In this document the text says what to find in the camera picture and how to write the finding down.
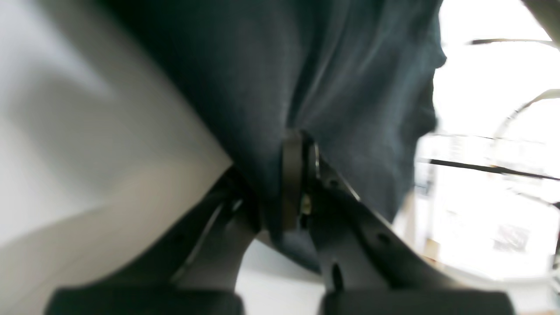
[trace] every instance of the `black plastic bracket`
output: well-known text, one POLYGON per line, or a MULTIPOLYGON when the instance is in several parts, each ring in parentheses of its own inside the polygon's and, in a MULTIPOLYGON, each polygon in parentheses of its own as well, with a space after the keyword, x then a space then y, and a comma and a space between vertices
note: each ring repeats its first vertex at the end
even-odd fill
MULTIPOLYGON (((512 315, 504 293, 471 290, 408 248, 320 156, 291 132, 283 148, 284 230, 309 233, 327 295, 321 314, 512 315)), ((243 314, 234 288, 260 231, 258 201, 230 169, 160 240, 116 273, 58 290, 49 315, 243 314)))

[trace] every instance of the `dark gray fabric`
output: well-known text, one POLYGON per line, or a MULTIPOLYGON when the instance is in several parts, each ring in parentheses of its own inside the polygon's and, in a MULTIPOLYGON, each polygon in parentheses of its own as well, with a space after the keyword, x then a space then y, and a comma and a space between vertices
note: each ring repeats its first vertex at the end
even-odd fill
POLYGON ((316 269, 309 238, 280 235, 281 143, 301 128, 371 209, 392 220, 435 126, 441 0, 105 0, 196 108, 266 206, 277 247, 316 269))

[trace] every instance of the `metal screw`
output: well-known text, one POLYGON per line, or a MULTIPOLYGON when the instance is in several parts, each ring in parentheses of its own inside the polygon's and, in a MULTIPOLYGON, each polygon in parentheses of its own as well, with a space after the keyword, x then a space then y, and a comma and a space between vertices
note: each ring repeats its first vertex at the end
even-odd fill
POLYGON ((311 214, 311 198, 308 194, 304 194, 303 198, 301 199, 301 213, 305 215, 311 214))

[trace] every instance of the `bolt hole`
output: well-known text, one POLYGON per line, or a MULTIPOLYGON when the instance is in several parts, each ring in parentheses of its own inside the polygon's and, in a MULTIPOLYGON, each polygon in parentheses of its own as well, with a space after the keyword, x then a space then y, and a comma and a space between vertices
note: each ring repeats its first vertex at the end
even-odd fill
POLYGON ((340 271, 340 267, 338 266, 337 263, 333 265, 332 277, 333 277, 334 290, 335 291, 344 290, 344 282, 342 281, 342 272, 340 271))
POLYGON ((382 242, 385 245, 389 245, 391 243, 391 240, 389 239, 389 237, 383 233, 379 233, 377 235, 377 238, 379 239, 380 242, 382 242))

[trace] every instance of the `black metal bar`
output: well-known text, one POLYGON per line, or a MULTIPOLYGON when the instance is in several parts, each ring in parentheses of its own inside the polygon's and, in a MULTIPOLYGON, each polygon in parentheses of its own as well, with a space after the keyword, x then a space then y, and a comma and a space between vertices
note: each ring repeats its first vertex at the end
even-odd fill
POLYGON ((94 286, 62 289, 46 315, 243 315, 241 298, 229 291, 185 291, 170 286, 94 286))
POLYGON ((501 166, 481 166, 481 165, 466 164, 466 163, 451 162, 451 161, 443 161, 443 160, 430 160, 428 163, 433 164, 433 165, 450 166, 450 167, 454 167, 454 168, 473 169, 473 170, 478 170, 478 171, 487 172, 487 173, 511 174, 511 175, 518 175, 518 176, 525 176, 525 177, 550 179, 550 180, 560 181, 560 178, 556 178, 556 177, 552 177, 552 176, 548 176, 548 175, 539 175, 539 174, 533 174, 533 173, 520 172, 520 171, 517 171, 517 170, 508 169, 508 168, 504 168, 504 167, 501 167, 501 166))
POLYGON ((321 315, 513 315, 502 292, 477 290, 392 290, 328 293, 321 315))
POLYGON ((511 39, 511 38, 475 39, 471 41, 471 44, 483 45, 483 44, 507 43, 507 42, 539 43, 553 48, 558 48, 556 44, 551 40, 538 40, 538 39, 511 39))

